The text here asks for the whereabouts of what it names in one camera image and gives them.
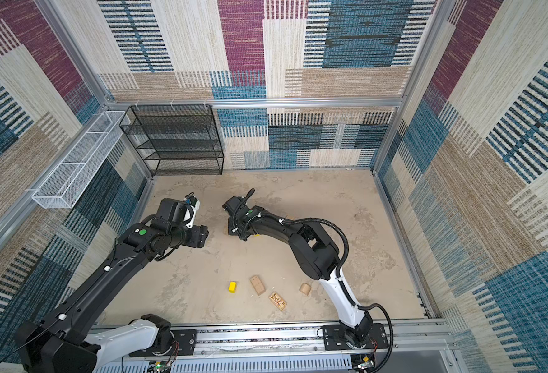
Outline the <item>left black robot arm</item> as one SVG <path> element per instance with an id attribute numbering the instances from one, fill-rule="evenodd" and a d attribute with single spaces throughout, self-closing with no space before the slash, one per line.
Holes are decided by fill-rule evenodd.
<path id="1" fill-rule="evenodd" d="M 144 315 L 107 334 L 92 335 L 98 317 L 135 274 L 152 261 L 162 261 L 180 246 L 201 248 L 209 231 L 195 225 L 200 202 L 165 198 L 156 214 L 131 225 L 115 241 L 106 260 L 65 301 L 37 322 L 22 323 L 14 334 L 27 372 L 92 372 L 137 351 L 168 352 L 171 324 Z"/>

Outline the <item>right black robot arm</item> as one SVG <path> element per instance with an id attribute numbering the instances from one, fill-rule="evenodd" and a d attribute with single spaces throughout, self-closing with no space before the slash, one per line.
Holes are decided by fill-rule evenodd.
<path id="1" fill-rule="evenodd" d="M 260 206 L 249 208 L 246 199 L 237 196 L 227 200 L 223 209 L 228 214 L 229 235 L 243 241 L 269 236 L 286 243 L 304 274 L 318 281 L 332 300 L 345 327 L 345 342 L 352 348 L 367 344 L 373 320 L 347 284 L 342 267 L 349 243 L 337 225 L 319 218 L 286 219 Z"/>

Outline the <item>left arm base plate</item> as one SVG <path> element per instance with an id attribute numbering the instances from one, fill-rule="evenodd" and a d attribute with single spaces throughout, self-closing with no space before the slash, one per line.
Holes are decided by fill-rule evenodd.
<path id="1" fill-rule="evenodd" d="M 165 352 L 156 352 L 154 348 L 139 350 L 129 354 L 129 357 L 174 357 L 193 356 L 196 348 L 197 329 L 172 329 L 172 341 Z"/>

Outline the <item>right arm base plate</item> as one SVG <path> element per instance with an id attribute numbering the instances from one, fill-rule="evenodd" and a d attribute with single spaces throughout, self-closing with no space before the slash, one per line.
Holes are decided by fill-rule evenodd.
<path id="1" fill-rule="evenodd" d="M 326 351 L 373 350 L 389 347 L 389 333 L 381 323 L 374 323 L 363 337 L 346 326 L 328 324 L 319 328 L 317 336 L 322 338 Z"/>

